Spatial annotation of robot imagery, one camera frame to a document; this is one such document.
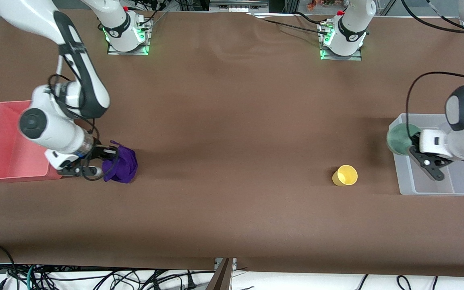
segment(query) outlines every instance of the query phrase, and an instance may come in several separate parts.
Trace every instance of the green object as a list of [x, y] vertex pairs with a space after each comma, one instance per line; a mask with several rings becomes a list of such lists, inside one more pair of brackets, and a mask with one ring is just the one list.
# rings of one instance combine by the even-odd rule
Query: green object
[[[420, 132], [420, 128], [416, 127], [415, 125], [409, 124], [409, 132], [411, 136]], [[386, 134], [386, 143], [388, 144], [388, 148], [397, 155], [409, 155], [407, 149], [411, 147], [412, 142], [407, 135], [407, 129], [405, 123], [398, 124], [394, 126], [391, 130], [388, 131]]]

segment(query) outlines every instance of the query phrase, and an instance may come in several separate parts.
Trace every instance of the brown table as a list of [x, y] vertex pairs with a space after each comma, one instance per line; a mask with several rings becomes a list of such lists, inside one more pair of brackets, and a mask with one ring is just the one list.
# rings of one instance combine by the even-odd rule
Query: brown table
[[[464, 197], [398, 193], [385, 134], [412, 80], [464, 73], [464, 35], [375, 18], [361, 62], [320, 60], [312, 33], [243, 13], [170, 13], [149, 56], [107, 56], [67, 11], [112, 99], [102, 140], [135, 181], [0, 183], [0, 244], [18, 263], [464, 276]], [[275, 18], [312, 28], [293, 17]], [[29, 99], [57, 48], [0, 21], [0, 102]], [[411, 111], [442, 113], [464, 79], [428, 77]], [[354, 186], [331, 175], [351, 164]], [[5, 258], [0, 254], [0, 262]]]

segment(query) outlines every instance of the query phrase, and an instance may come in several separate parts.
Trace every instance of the power cord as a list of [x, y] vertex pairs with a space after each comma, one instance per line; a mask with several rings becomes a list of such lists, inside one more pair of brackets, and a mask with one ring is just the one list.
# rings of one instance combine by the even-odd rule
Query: power cord
[[[401, 0], [402, 2], [402, 5], [404, 6], [405, 10], [407, 11], [407, 13], [409, 13], [409, 15], [411, 15], [414, 19], [416, 19], [418, 22], [422, 23], [422, 24], [425, 24], [429, 27], [432, 27], [432, 28], [436, 28], [436, 29], [440, 29], [441, 31], [449, 31], [449, 32], [454, 32], [454, 33], [464, 33], [464, 30], [462, 31], [459, 31], [457, 29], [451, 29], [451, 28], [446, 28], [446, 27], [441, 27], [441, 26], [438, 26], [438, 25], [435, 25], [435, 24], [432, 24], [432, 23], [429, 23], [429, 22], [426, 22], [424, 20], [422, 20], [421, 18], [419, 18], [418, 16], [416, 16], [412, 11], [411, 9], [409, 9], [409, 6], [407, 6], [407, 3], [405, 0]], [[458, 25], [454, 22], [451, 22], [450, 20], [447, 20], [447, 18], [442, 18], [443, 20], [446, 20], [447, 22], [451, 23], [451, 24], [454, 24], [454, 25]]]
[[187, 290], [193, 290], [196, 287], [197, 285], [193, 281], [193, 276], [191, 275], [191, 271], [187, 270]]
[[[404, 281], [406, 281], [406, 284], [407, 284], [407, 289], [405, 289], [402, 284], [400, 283], [400, 279], [403, 278]], [[433, 281], [433, 287], [431, 288], [431, 290], [436, 290], [436, 283], [438, 282], [438, 276], [434, 276], [434, 281]], [[396, 277], [396, 284], [398, 285], [399, 288], [401, 288], [401, 290], [411, 290], [411, 284], [409, 283], [409, 280], [406, 278], [406, 276], [404, 275], [398, 275]]]
[[3, 288], [5, 287], [5, 283], [6, 283], [6, 280], [7, 280], [7, 279], [8, 279], [8, 278], [5, 278], [3, 281], [1, 281], [1, 283], [0, 283], [0, 290], [3, 290]]
[[411, 96], [411, 91], [413, 90], [414, 88], [414, 85], [422, 78], [422, 77], [425, 77], [427, 75], [431, 75], [431, 74], [443, 74], [443, 75], [451, 75], [451, 76], [454, 76], [454, 77], [462, 77], [464, 78], [464, 74], [460, 74], [460, 73], [452, 73], [452, 72], [443, 72], [443, 71], [436, 71], [436, 72], [427, 72], [427, 73], [423, 73], [421, 75], [419, 75], [416, 79], [414, 79], [414, 81], [411, 83], [411, 86], [409, 87], [409, 90], [407, 90], [407, 97], [406, 97], [406, 130], [407, 130], [407, 136], [409, 137], [409, 139], [411, 139], [411, 141], [413, 140], [411, 137], [411, 132], [409, 130], [409, 99], [410, 99], [410, 96]]
[[368, 278], [368, 274], [365, 274], [363, 278], [361, 279], [361, 283], [359, 283], [359, 287], [357, 287], [357, 290], [361, 290], [363, 285], [365, 284], [366, 278]]
[[140, 22], [139, 25], [143, 25], [145, 23], [147, 23], [148, 21], [150, 21], [151, 19], [153, 19], [153, 17], [155, 16], [155, 14], [157, 14], [158, 10], [156, 10], [155, 12], [153, 12], [153, 14], [147, 19], [145, 20], [144, 22]]
[[[0, 250], [2, 250], [3, 252], [5, 252], [5, 255], [7, 255], [8, 259], [10, 260], [10, 263], [12, 264], [12, 268], [14, 270], [14, 273], [15, 273], [15, 276], [18, 277], [18, 270], [17, 270], [17, 267], [15, 266], [15, 262], [12, 258], [12, 255], [10, 255], [10, 253], [8, 252], [7, 249], [5, 249], [3, 246], [0, 246]], [[19, 281], [17, 281], [17, 290], [19, 290]]]
[[317, 31], [317, 30], [314, 30], [314, 29], [298, 27], [298, 26], [294, 26], [294, 25], [291, 25], [291, 24], [282, 23], [282, 22], [276, 22], [276, 21], [268, 20], [268, 19], [264, 19], [264, 18], [261, 18], [261, 19], [264, 20], [264, 21], [267, 21], [267, 22], [271, 22], [271, 23], [275, 23], [275, 24], [279, 24], [279, 25], [283, 25], [283, 26], [287, 26], [287, 27], [291, 27], [291, 28], [295, 28], [295, 29], [300, 29], [300, 30], [302, 30], [302, 31], [310, 31], [310, 32], [314, 32], [314, 33], [318, 33], [318, 34], [323, 34], [323, 35], [326, 35], [326, 34], [327, 34], [327, 33], [324, 32], [324, 31]]
[[302, 13], [302, 12], [300, 12], [300, 11], [294, 11], [293, 14], [295, 14], [295, 15], [300, 15], [300, 16], [302, 16], [305, 20], [307, 20], [307, 21], [309, 21], [309, 22], [311, 22], [311, 23], [314, 23], [314, 24], [320, 24], [322, 21], [327, 20], [327, 18], [325, 18], [324, 20], [321, 20], [321, 21], [315, 21], [315, 20], [313, 20], [313, 19], [307, 17], [307, 15], [305, 15], [304, 13]]

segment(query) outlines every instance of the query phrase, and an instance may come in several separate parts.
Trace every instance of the black cable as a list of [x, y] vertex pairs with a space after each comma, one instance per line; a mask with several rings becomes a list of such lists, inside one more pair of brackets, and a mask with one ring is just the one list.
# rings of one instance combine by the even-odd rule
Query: black cable
[[13, 270], [15, 271], [15, 275], [17, 276], [18, 275], [18, 271], [17, 271], [17, 267], [15, 266], [15, 262], [12, 258], [12, 255], [10, 255], [10, 253], [8, 252], [7, 249], [5, 249], [3, 246], [0, 246], [0, 250], [2, 250], [3, 252], [5, 252], [5, 254], [7, 255], [8, 259], [10, 260], [10, 263], [12, 264], [12, 268]]
[[178, 277], [180, 279], [180, 290], [183, 290], [184, 283], [182, 282], [182, 277]]
[[186, 6], [187, 11], [190, 11], [190, 10], [189, 10], [189, 7], [194, 7], [194, 6], [196, 5], [196, 3], [189, 4], [189, 3], [187, 2], [187, 0], [184, 0], [184, 1], [185, 1], [186, 3], [182, 4], [182, 2], [180, 2], [179, 0], [175, 0], [175, 2], [177, 2], [180, 6], [182, 6], [182, 5]]
[[112, 277], [114, 278], [114, 280], [112, 281], [112, 283], [110, 284], [110, 290], [115, 290], [116, 289], [116, 286], [120, 283], [120, 282], [123, 282], [125, 284], [127, 284], [128, 286], [130, 286], [132, 288], [132, 290], [135, 290], [134, 288], [134, 285], [124, 281], [124, 279], [127, 278], [127, 276], [131, 275], [133, 273], [133, 271], [129, 272], [128, 274], [124, 275], [124, 276], [121, 276], [119, 274], [114, 274], [112, 275]]
[[[407, 283], [407, 289], [405, 289], [404, 287], [402, 287], [402, 285], [400, 284], [400, 278], [403, 278], [406, 283]], [[398, 285], [398, 287], [400, 287], [402, 290], [411, 290], [411, 284], [409, 284], [409, 280], [406, 278], [406, 276], [404, 275], [398, 275], [396, 277], [396, 284]]]
[[280, 24], [280, 25], [283, 25], [283, 26], [287, 26], [287, 27], [291, 27], [291, 28], [296, 28], [296, 29], [300, 29], [300, 30], [303, 30], [303, 31], [310, 31], [310, 32], [314, 32], [314, 33], [318, 33], [318, 34], [323, 34], [323, 35], [326, 35], [326, 34], [327, 34], [327, 33], [324, 32], [324, 31], [316, 31], [316, 30], [313, 30], [313, 29], [298, 27], [298, 26], [294, 26], [294, 25], [291, 25], [291, 24], [286, 24], [286, 23], [282, 23], [282, 22], [276, 22], [276, 21], [268, 20], [268, 19], [264, 19], [264, 18], [261, 18], [261, 19], [264, 20], [264, 21], [267, 21], [267, 22], [271, 22], [271, 23], [275, 23], [275, 24]]
[[409, 137], [411, 142], [413, 141], [413, 139], [411, 138], [411, 132], [409, 130], [409, 99], [410, 99], [410, 96], [411, 96], [411, 91], [413, 90], [414, 85], [418, 82], [419, 79], [421, 79], [422, 77], [425, 77], [427, 75], [430, 75], [430, 74], [444, 74], [444, 75], [451, 75], [451, 76], [454, 76], [454, 77], [462, 77], [462, 78], [464, 78], [464, 74], [436, 71], [436, 72], [423, 73], [423, 74], [419, 75], [416, 79], [414, 79], [413, 83], [409, 87], [409, 90], [407, 91], [407, 97], [406, 97], [406, 130], [407, 130], [407, 136]]
[[193, 290], [197, 287], [195, 281], [193, 280], [193, 276], [191, 275], [191, 271], [187, 270], [187, 290]]
[[432, 27], [432, 28], [436, 28], [436, 29], [440, 29], [441, 31], [449, 31], [449, 32], [454, 32], [454, 33], [464, 33], [464, 31], [459, 31], [457, 29], [451, 29], [451, 28], [446, 28], [446, 27], [441, 27], [441, 26], [438, 26], [438, 25], [435, 25], [435, 24], [432, 24], [432, 23], [429, 23], [429, 22], [426, 22], [424, 20], [422, 20], [421, 18], [419, 18], [418, 16], [416, 16], [412, 11], [411, 9], [409, 9], [409, 6], [407, 6], [407, 3], [405, 0], [401, 0], [402, 2], [402, 5], [404, 6], [405, 10], [407, 11], [407, 13], [409, 13], [409, 15], [411, 15], [414, 19], [416, 19], [418, 22], [422, 23], [422, 24], [425, 24], [429, 27]]
[[72, 279], [61, 279], [61, 278], [50, 278], [50, 280], [55, 280], [55, 281], [78, 281], [78, 280], [90, 280], [90, 279], [101, 279], [105, 278], [105, 276], [95, 276], [95, 277], [83, 277], [83, 278], [72, 278]]
[[106, 275], [105, 277], [103, 277], [103, 279], [101, 279], [101, 281], [98, 282], [98, 283], [94, 286], [94, 288], [92, 288], [92, 290], [98, 290], [98, 289], [103, 285], [103, 283], [105, 283], [105, 281], [106, 281], [110, 276], [112, 276], [114, 273], [116, 273], [116, 272], [117, 272], [117, 271], [112, 271], [112, 272], [110, 272], [108, 275]]
[[303, 18], [305, 18], [305, 20], [307, 20], [307, 21], [309, 21], [309, 22], [311, 22], [311, 23], [314, 23], [314, 24], [320, 24], [320, 22], [327, 20], [327, 18], [325, 18], [324, 20], [321, 20], [321, 21], [315, 21], [315, 20], [313, 20], [313, 19], [311, 19], [311, 18], [308, 18], [307, 15], [305, 15], [304, 13], [302, 13], [302, 12], [300, 12], [300, 11], [294, 11], [292, 14], [300, 15], [300, 16], [302, 16]]
[[143, 25], [145, 23], [147, 23], [148, 21], [150, 21], [151, 19], [153, 19], [153, 16], [155, 16], [155, 14], [157, 14], [158, 10], [156, 10], [155, 12], [153, 12], [153, 14], [145, 21], [143, 22], [140, 22], [139, 25]]
[[[172, 279], [176, 279], [178, 277], [182, 277], [182, 276], [187, 276], [189, 274], [203, 274], [203, 273], [214, 273], [215, 271], [196, 271], [196, 272], [191, 272], [191, 273], [183, 273], [183, 274], [178, 274], [178, 275], [168, 275], [166, 277], [162, 277], [160, 279], [158, 279], [157, 283], [160, 284], [160, 283], [164, 283], [166, 281], [169, 281], [169, 280], [172, 280]], [[151, 290], [153, 289], [155, 285], [152, 285], [150, 286], [149, 288], [147, 288], [146, 290]]]
[[432, 290], [436, 290], [436, 283], [438, 282], [438, 276], [434, 276], [434, 281], [433, 281], [433, 288]]
[[365, 274], [363, 276], [363, 278], [361, 279], [361, 283], [359, 284], [359, 287], [357, 287], [357, 290], [361, 290], [361, 288], [363, 287], [365, 281], [366, 281], [366, 278], [368, 278], [368, 274]]
[[[51, 80], [53, 78], [55, 78], [55, 82], [52, 84]], [[49, 86], [49, 89], [50, 89], [50, 93], [53, 95], [53, 98], [55, 99], [55, 101], [57, 101], [57, 103], [59, 105], [65, 106], [66, 108], [69, 108], [69, 109], [72, 109], [72, 110], [79, 110], [79, 109], [83, 108], [83, 106], [85, 106], [85, 97], [83, 98], [82, 104], [79, 107], [73, 107], [73, 106], [70, 106], [70, 105], [66, 104], [64, 101], [60, 101], [59, 97], [57, 96], [57, 94], [55, 92], [55, 87], [58, 84], [59, 78], [65, 79], [66, 81], [70, 81], [70, 79], [68, 79], [67, 77], [65, 77], [64, 75], [61, 75], [61, 74], [52, 74], [52, 75], [50, 75], [50, 77], [48, 77], [48, 86]], [[93, 121], [91, 123], [89, 120], [87, 120], [87, 118], [84, 118], [84, 117], [80, 116], [79, 114], [76, 114], [75, 112], [72, 112], [70, 110], [69, 110], [69, 112], [74, 117], [76, 117], [78, 119], [81, 119], [82, 121], [88, 123], [91, 126], [91, 129], [88, 131], [89, 134], [92, 134], [93, 131], [96, 131], [96, 139], [99, 139], [99, 130], [95, 126], [94, 119], [92, 119]]]

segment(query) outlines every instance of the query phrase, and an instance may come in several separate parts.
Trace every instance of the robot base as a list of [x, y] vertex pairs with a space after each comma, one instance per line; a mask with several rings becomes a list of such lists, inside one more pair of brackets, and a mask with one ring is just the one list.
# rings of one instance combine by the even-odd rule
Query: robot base
[[145, 24], [143, 24], [142, 29], [144, 29], [144, 31], [138, 33], [138, 35], [139, 37], [144, 37], [145, 41], [139, 44], [139, 46], [137, 46], [134, 50], [131, 50], [129, 52], [120, 52], [116, 50], [115, 48], [113, 48], [109, 43], [108, 48], [107, 48], [107, 54], [108, 55], [148, 55], [149, 44], [151, 42], [151, 29], [153, 27], [153, 22], [154, 22], [154, 19], [150, 19]]
[[[327, 21], [322, 22], [322, 24], [316, 24], [318, 31], [325, 31], [327, 33], [331, 32], [332, 19], [327, 19]], [[318, 34], [318, 41], [320, 42], [320, 59], [330, 59], [330, 60], [361, 60], [361, 50], [358, 48], [353, 55], [341, 56], [333, 53], [328, 46], [326, 46], [325, 40], [329, 37], [328, 35]]]

